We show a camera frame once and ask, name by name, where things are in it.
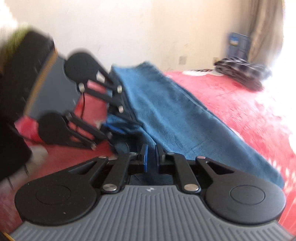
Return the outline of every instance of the gray ribbed gripper base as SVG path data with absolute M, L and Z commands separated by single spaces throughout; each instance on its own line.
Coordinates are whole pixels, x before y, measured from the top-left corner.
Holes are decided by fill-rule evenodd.
M 24 222 L 11 236 L 16 241 L 288 241 L 277 222 L 239 226 L 212 214 L 196 195 L 176 186 L 126 186 L 104 195 L 78 221 L 56 227 Z

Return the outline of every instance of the white wall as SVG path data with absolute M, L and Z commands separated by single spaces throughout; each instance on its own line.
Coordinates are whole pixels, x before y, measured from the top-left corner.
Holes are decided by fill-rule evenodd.
M 104 65 L 149 60 L 162 70 L 210 68 L 241 28 L 243 0 L 5 0 L 50 33 L 60 53 L 89 49 Z M 185 65 L 179 57 L 187 56 Z

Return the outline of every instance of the electrical outlet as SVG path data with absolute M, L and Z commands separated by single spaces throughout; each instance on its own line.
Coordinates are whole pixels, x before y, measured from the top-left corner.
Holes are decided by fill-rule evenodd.
M 184 64 L 186 64 L 186 62 L 187 62 L 187 56 L 180 56 L 179 57 L 179 64 L 184 65 Z
M 219 61 L 219 58 L 217 58 L 217 57 L 214 57 L 213 58 L 213 64 L 216 63 L 216 62 L 218 62 L 218 61 Z

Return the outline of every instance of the curtain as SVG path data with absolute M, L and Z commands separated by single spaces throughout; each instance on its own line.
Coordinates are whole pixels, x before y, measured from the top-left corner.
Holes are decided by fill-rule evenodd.
M 248 61 L 272 66 L 283 44 L 282 0 L 244 0 L 244 32 L 251 38 Z

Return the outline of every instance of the round black pad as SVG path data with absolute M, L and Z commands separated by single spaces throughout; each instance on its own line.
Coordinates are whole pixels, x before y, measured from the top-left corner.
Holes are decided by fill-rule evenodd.
M 221 218 L 247 225 L 277 220 L 286 204 L 278 186 L 241 171 L 216 175 L 205 201 Z
M 99 69 L 98 62 L 84 52 L 71 55 L 64 65 L 66 76 L 77 84 L 86 83 L 89 79 L 96 80 Z
M 83 175 L 57 172 L 19 189 L 15 206 L 22 220 L 55 226 L 81 218 L 96 199 L 96 191 Z
M 55 112 L 43 115 L 38 120 L 38 135 L 46 144 L 63 145 L 72 136 L 64 118 Z
M 241 204 L 255 205 L 264 200 L 265 193 L 260 188 L 243 185 L 233 188 L 230 191 L 230 196 Z

